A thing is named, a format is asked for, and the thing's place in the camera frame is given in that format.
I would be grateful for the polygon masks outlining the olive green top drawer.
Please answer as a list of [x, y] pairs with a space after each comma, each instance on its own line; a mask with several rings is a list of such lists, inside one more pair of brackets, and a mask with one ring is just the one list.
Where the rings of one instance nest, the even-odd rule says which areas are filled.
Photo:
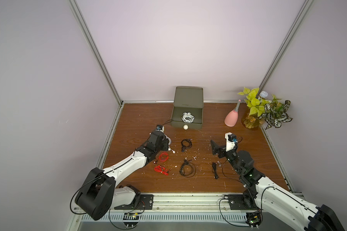
[[171, 126], [175, 128], [201, 130], [203, 125], [203, 107], [189, 108], [189, 107], [173, 107], [171, 116]]

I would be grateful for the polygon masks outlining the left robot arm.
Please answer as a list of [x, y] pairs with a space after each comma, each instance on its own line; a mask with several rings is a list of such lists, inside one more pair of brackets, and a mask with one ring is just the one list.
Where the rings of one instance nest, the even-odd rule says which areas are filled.
[[140, 191], [131, 185], [122, 188], [117, 186], [155, 160], [158, 153], [170, 151], [171, 143], [163, 128], [156, 128], [144, 143], [122, 161], [104, 169], [92, 169], [70, 200], [71, 213], [89, 215], [93, 220], [99, 220], [115, 207], [137, 207]]

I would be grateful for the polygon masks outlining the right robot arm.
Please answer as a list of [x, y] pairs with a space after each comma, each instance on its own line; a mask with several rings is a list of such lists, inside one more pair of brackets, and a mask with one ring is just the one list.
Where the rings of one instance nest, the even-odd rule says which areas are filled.
[[235, 139], [219, 146], [211, 141], [212, 153], [226, 158], [240, 182], [250, 194], [250, 201], [261, 212], [268, 212], [295, 231], [342, 231], [344, 227], [336, 213], [327, 205], [317, 206], [283, 189], [254, 167], [247, 151], [237, 151]]

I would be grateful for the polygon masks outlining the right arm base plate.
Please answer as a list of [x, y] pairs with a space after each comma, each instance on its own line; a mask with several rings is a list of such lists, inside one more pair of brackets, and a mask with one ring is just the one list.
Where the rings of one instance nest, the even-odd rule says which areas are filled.
[[225, 196], [231, 210], [259, 210], [254, 197], [249, 193], [228, 194]]

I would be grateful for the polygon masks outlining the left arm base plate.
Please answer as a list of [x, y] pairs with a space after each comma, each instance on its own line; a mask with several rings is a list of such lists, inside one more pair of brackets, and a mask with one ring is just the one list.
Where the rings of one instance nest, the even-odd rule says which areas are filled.
[[153, 202], [153, 194], [140, 194], [131, 204], [114, 207], [114, 210], [152, 210]]

